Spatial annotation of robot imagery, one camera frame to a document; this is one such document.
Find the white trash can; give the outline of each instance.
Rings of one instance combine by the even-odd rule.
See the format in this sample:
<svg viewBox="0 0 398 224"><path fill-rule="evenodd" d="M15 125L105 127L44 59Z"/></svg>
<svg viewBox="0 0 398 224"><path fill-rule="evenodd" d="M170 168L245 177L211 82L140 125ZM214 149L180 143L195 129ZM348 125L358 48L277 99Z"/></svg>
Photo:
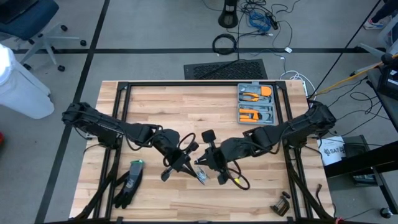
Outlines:
<svg viewBox="0 0 398 224"><path fill-rule="evenodd" d="M33 84L40 81L23 75L16 69L18 63L11 49L0 45L0 105L34 119L52 114L54 105L50 98Z"/></svg>

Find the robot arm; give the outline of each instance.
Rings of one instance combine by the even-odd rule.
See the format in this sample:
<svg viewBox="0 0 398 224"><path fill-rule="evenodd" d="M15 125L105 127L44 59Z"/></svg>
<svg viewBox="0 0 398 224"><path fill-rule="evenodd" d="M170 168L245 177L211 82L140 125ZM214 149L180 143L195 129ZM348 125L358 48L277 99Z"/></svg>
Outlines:
<svg viewBox="0 0 398 224"><path fill-rule="evenodd" d="M117 139L122 135L126 137L129 147L134 151L142 147L155 147L164 156L163 164L167 167L161 175L163 181L169 178L173 170L197 177L189 157L189 154L198 148L195 138L186 149L181 150L178 147L180 142L178 132L162 129L161 126L154 124L129 124L98 112L88 103L72 103L63 112L62 121L85 133L97 136L98 142L104 147L116 149ZM139 148L134 149L129 141Z"/></svg>
<svg viewBox="0 0 398 224"><path fill-rule="evenodd" d="M243 138L229 138L223 141L220 147L215 147L216 138L213 130L205 131L202 137L205 142L210 143L210 147L195 161L195 164L205 165L218 171L219 184L225 184L228 179L232 179L230 169L227 167L228 162L249 156L257 157L268 152L277 154L281 141L293 147L303 147L307 143L308 135L323 136L335 123L336 118L327 106L314 103L312 108L301 116L277 126L264 126L246 131L243 133ZM276 151L271 151L276 144L278 144Z"/></svg>

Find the wooden table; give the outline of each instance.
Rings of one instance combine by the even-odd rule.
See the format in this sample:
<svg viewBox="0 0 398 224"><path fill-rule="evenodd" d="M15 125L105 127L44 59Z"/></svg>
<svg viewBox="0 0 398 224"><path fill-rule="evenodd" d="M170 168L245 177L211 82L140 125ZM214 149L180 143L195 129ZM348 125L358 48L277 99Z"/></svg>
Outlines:
<svg viewBox="0 0 398 224"><path fill-rule="evenodd" d="M96 105L98 111L112 114L117 85L117 81L102 83ZM293 117L305 113L308 106L301 82L287 81L287 91ZM195 159L207 147L200 137L203 131L213 129L217 137L216 144L219 144L230 137L242 137L243 131L255 127L236 122L236 92L236 86L134 86L130 95L127 122L160 124L164 128L178 131L181 138L188 133L196 133L196 141L200 147L191 153L191 158ZM286 121L282 94L279 94L279 98ZM88 146L96 143L95 140L88 141ZM308 145L318 149L314 140L308 140ZM71 217L79 214L96 192L103 155L102 147L92 147L86 152ZM277 155L266 154L238 160L243 175L251 183L248 191L238 189L230 181L219 185L216 173L208 169L205 171L211 180L206 185L187 174L176 172L172 173L168 181L163 182L160 179L160 174L165 169L162 155L153 148L132 151L125 141L118 176L128 170L131 161L138 159L143 159L146 163L142 184L127 209L112 209L112 220L122 216L126 221L285 221L286 216L294 216L292 208L285 217L276 215L269 208L278 202L283 190L290 193L283 150ZM315 195L317 185L322 184L320 199L325 210L332 215L332 201L319 154L304 147L302 161L308 188ZM297 192L302 206L301 213L305 217L304 203L298 188ZM104 195L101 217L104 215L108 193Z"/></svg>

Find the orange-handled pliers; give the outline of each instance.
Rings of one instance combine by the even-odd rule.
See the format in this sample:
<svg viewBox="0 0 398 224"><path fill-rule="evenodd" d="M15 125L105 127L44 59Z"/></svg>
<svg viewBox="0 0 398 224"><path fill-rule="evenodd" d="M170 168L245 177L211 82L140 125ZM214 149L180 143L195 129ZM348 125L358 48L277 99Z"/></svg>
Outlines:
<svg viewBox="0 0 398 224"><path fill-rule="evenodd" d="M241 93L243 95L243 97L241 98L241 100L244 101L259 101L259 100L269 100L268 97L265 96L259 96L256 93Z"/></svg>

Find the tool case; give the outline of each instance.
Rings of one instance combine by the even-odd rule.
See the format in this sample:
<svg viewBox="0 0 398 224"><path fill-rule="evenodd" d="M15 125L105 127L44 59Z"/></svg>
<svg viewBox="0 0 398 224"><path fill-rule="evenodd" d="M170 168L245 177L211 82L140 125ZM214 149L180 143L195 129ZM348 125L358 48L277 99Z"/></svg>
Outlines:
<svg viewBox="0 0 398 224"><path fill-rule="evenodd" d="M238 84L238 123L275 125L274 89L258 82Z"/></svg>

